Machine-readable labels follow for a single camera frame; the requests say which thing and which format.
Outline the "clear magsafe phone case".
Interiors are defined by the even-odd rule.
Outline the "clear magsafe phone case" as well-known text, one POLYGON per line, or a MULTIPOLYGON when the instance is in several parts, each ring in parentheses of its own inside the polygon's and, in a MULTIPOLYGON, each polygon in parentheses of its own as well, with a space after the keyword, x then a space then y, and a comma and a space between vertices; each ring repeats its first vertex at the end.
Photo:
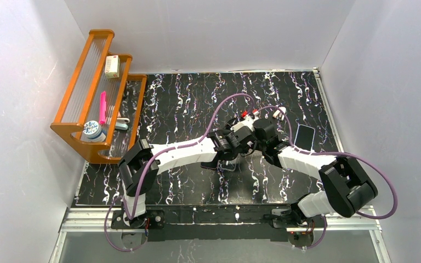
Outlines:
POLYGON ((220 161, 218 163, 218 168, 221 170, 226 170, 226 171, 235 171, 236 168, 238 166, 238 163, 233 160, 233 161, 220 161))

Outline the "purple phone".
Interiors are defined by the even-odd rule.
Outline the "purple phone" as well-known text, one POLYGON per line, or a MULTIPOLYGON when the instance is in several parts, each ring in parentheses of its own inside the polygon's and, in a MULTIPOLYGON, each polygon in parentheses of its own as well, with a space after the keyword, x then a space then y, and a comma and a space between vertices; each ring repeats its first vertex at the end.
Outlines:
POLYGON ((200 166, 201 168, 204 168, 204 169, 216 170, 218 167, 218 163, 219 163, 218 160, 214 160, 211 162, 201 162, 200 166))

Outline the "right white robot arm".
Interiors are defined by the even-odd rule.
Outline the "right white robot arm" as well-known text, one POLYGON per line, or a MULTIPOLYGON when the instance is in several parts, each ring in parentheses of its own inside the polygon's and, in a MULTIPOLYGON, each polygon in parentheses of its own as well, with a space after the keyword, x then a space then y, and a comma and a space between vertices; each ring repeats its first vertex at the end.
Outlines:
POLYGON ((257 146, 265 160, 320 180, 323 191, 304 195, 291 205, 300 218, 338 213, 349 218, 378 195, 378 190, 360 163, 352 157, 307 155, 279 138, 269 119, 253 123, 257 146))

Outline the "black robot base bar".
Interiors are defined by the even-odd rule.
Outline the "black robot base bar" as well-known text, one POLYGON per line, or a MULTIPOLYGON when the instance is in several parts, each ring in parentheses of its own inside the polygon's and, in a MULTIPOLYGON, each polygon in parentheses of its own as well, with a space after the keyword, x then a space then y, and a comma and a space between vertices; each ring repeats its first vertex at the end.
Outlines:
POLYGON ((311 243, 314 232, 325 225, 320 216, 292 216, 288 204, 147 205, 145 214, 133 220, 123 208, 115 208, 108 222, 113 230, 146 231, 150 242, 269 239, 311 243))

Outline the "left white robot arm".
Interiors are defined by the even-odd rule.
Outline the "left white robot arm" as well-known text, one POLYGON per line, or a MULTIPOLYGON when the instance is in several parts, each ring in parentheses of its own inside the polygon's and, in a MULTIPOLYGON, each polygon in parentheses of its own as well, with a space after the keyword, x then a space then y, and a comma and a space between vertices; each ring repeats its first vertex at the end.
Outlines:
POLYGON ((232 161, 247 153, 255 141, 254 128, 246 125, 216 130, 204 138, 173 144, 150 144, 145 139, 139 140, 118 163, 124 189, 124 218, 132 221, 145 214, 146 193, 162 172, 194 163, 216 169, 220 162, 232 161))

